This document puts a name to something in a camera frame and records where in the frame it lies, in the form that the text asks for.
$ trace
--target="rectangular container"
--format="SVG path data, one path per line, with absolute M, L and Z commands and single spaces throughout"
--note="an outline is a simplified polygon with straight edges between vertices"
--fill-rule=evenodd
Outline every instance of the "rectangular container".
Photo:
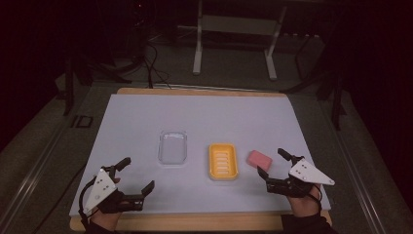
M 186 133 L 163 131 L 160 137 L 158 159 L 166 166 L 179 166 L 186 159 Z
M 214 143 L 209 146 L 209 176 L 214 180 L 237 178 L 237 154 L 233 144 Z

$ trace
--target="wooden table edge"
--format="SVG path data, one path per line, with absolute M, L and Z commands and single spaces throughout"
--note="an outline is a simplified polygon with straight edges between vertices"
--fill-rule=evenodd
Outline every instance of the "wooden table edge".
M 119 231 L 281 231 L 282 213 L 211 213 L 211 214 L 122 214 Z M 321 215 L 332 224 L 328 211 Z M 70 219 L 70 228 L 84 231 L 81 218 Z
M 175 95 L 175 96 L 228 96 L 228 97 L 280 97 L 279 93 L 215 90 L 168 90 L 121 88 L 118 95 Z M 211 214 L 122 214 L 118 222 L 120 231 L 280 231 L 281 212 L 267 213 L 211 213 Z M 321 215 L 332 224 L 328 211 Z M 70 228 L 84 231 L 78 215 L 70 218 Z

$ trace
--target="white metal frame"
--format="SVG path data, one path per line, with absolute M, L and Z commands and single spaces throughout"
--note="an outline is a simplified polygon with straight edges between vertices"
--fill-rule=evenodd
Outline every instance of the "white metal frame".
M 198 27 L 197 27 L 197 48 L 194 59 L 194 75 L 201 74 L 201 63 L 203 58 L 203 30 L 204 31 L 222 31 L 235 33 L 248 33 L 258 35 L 270 35 L 273 40 L 264 51 L 265 60 L 270 80 L 277 80 L 277 73 L 274 67 L 273 52 L 276 47 L 277 39 L 280 36 L 282 22 L 285 17 L 286 7 L 282 7 L 278 20 L 267 19 L 243 19 L 218 17 L 203 15 L 203 0 L 198 2 Z

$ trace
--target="yellow plastic tray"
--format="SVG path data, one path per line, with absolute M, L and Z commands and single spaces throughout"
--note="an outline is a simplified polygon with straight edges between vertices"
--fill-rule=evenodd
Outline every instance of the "yellow plastic tray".
M 209 146 L 209 175 L 216 180 L 237 177 L 237 155 L 233 144 L 214 143 Z

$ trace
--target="gray floor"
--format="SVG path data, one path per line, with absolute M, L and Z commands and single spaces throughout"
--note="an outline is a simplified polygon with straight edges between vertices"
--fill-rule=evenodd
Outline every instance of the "gray floor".
M 294 54 L 303 40 L 295 37 L 282 37 L 277 44 L 274 59 L 278 81 L 268 79 L 263 52 L 256 46 L 224 50 L 222 45 L 206 41 L 202 74 L 193 76 L 193 35 L 182 36 L 175 45 L 165 43 L 162 37 L 151 41 L 158 50 L 155 67 L 169 75 L 159 72 L 173 89 L 214 87 L 276 92 L 300 82 Z M 304 71 L 312 67 L 320 49 L 320 41 L 313 39 L 301 54 Z M 147 57 L 155 57 L 150 48 Z M 144 67 L 124 75 L 133 80 L 130 86 L 147 86 Z M 161 81 L 156 74 L 153 77 Z M 158 83 L 160 88 L 168 87 L 164 82 Z M 91 87 L 76 86 L 76 105 L 69 116 L 62 116 L 62 100 L 51 100 L 1 152 L 0 211 L 13 217 L 4 233 L 32 233 L 47 215 L 87 162 L 107 101 L 120 87 L 123 86 L 96 74 Z M 343 95 L 347 115 L 341 116 L 342 130 L 337 132 L 329 121 L 331 100 L 317 100 L 316 89 L 317 84 L 289 97 L 316 165 L 337 182 L 325 187 L 332 204 L 334 228 L 339 233 L 413 233 L 412 214 L 396 190 L 351 96 Z M 93 116 L 94 122 L 89 129 L 70 128 L 75 115 Z M 44 170 L 34 181 L 36 186 L 27 188 L 31 196 L 18 194 L 36 165 L 44 166 Z M 74 233 L 69 228 L 68 212 L 79 181 L 77 176 L 38 233 Z M 17 206 L 8 210 L 10 204 Z

